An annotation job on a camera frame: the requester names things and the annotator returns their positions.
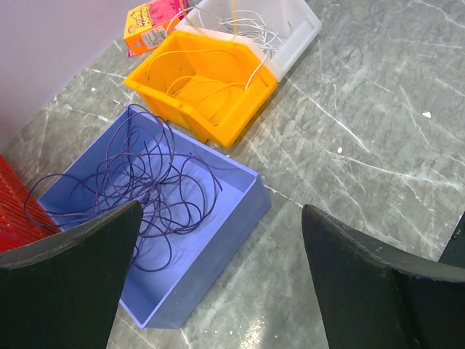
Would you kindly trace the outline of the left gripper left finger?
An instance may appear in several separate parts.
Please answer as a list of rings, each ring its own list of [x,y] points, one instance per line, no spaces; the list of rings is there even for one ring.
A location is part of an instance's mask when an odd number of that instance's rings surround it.
[[[1,253],[1,347],[105,348],[141,222],[134,200]]]

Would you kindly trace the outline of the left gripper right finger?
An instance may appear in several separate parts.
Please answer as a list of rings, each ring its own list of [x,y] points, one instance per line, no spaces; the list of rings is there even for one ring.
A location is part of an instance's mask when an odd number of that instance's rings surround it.
[[[462,348],[464,269],[405,252],[313,205],[302,235],[330,348]]]

